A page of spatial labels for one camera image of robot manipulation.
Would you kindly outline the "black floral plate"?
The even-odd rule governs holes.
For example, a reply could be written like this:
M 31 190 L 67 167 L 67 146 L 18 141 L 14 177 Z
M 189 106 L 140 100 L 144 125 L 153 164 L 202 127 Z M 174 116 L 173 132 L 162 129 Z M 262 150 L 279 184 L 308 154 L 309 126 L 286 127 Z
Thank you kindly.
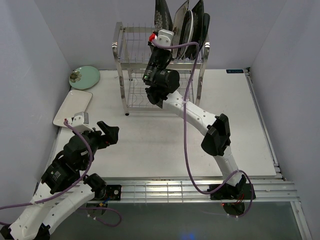
M 204 20 L 204 1 L 199 0 L 197 4 L 192 9 L 193 14 L 193 34 L 192 42 L 197 42 L 199 47 L 202 44 L 202 30 L 203 30 L 203 20 Z M 195 45 L 188 47 L 185 56 L 193 61 L 196 58 L 197 48 Z
M 173 21 L 166 0 L 155 1 L 154 27 L 157 32 L 162 29 L 173 30 Z

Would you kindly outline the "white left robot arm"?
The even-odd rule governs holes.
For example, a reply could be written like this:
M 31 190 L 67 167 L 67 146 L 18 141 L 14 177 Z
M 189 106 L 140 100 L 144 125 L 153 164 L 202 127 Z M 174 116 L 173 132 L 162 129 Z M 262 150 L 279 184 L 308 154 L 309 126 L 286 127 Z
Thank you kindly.
M 6 240 L 48 240 L 69 215 L 89 200 L 106 196 L 107 183 L 96 173 L 88 175 L 97 150 L 115 145 L 119 127 L 97 122 L 99 130 L 77 117 L 64 120 L 73 136 L 45 170 L 30 202 L 17 204 L 24 211 L 13 223 L 2 223 Z

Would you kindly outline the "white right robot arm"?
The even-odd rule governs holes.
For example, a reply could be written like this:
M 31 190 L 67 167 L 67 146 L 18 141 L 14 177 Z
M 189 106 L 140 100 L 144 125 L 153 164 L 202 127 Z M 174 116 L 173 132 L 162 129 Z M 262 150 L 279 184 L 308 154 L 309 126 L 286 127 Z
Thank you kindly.
M 151 104 L 176 114 L 183 123 L 191 124 L 203 136 L 201 148 L 216 161 L 225 183 L 214 189 L 223 199 L 237 199 L 244 193 L 246 178 L 239 171 L 231 150 L 229 119 L 225 114 L 215 115 L 193 104 L 177 91 L 180 75 L 167 69 L 172 59 L 168 49 L 153 46 L 152 54 L 142 77 L 146 95 Z

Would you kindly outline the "round white teal-rimmed plate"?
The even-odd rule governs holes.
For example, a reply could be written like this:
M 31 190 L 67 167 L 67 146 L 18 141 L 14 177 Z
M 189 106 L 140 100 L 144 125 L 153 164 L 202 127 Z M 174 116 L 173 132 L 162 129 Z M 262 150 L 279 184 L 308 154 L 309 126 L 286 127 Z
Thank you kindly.
M 180 45 L 190 43 L 193 37 L 194 31 L 194 16 L 192 10 L 187 10 L 184 16 L 183 25 L 181 29 L 181 36 L 180 36 Z M 177 58 L 183 59 L 185 57 L 185 53 L 188 49 L 188 46 L 183 46 L 178 49 Z

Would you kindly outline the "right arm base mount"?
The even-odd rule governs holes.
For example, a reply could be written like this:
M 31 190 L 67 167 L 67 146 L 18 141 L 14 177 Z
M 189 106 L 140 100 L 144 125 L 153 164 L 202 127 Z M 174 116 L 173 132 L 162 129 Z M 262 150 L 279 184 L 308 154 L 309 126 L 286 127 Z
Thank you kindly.
M 211 200 L 255 200 L 255 191 L 252 191 L 251 185 L 249 183 L 244 183 L 240 187 L 231 186 L 229 184 L 224 184 L 216 192 L 210 194 Z

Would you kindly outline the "cream floral square plate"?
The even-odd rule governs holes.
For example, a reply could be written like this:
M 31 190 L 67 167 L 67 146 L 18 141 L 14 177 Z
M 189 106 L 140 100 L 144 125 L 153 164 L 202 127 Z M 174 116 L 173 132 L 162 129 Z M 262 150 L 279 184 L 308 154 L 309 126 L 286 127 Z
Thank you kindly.
M 180 44 L 180 38 L 182 33 L 182 26 L 185 18 L 185 14 L 187 10 L 189 10 L 189 0 L 186 0 L 176 11 L 173 21 L 173 29 L 174 37 L 172 40 L 172 45 L 177 46 Z

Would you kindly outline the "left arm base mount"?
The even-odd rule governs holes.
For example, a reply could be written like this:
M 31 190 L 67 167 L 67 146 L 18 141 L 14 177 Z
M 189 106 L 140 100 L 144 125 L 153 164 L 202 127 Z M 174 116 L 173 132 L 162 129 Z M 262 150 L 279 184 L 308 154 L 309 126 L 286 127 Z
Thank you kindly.
M 103 178 L 99 179 L 99 187 L 95 193 L 95 199 L 102 202 L 120 201 L 122 195 L 122 185 L 109 184 Z

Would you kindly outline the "teal square plate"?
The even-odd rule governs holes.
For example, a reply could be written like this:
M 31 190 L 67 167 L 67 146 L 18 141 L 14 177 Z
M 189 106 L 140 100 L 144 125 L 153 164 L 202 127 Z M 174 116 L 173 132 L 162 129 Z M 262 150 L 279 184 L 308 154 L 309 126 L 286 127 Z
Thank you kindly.
M 208 36 L 209 26 L 210 26 L 210 15 L 208 13 L 204 13 L 203 15 L 203 26 L 202 26 L 202 41 L 201 41 L 201 47 L 206 42 L 206 38 Z

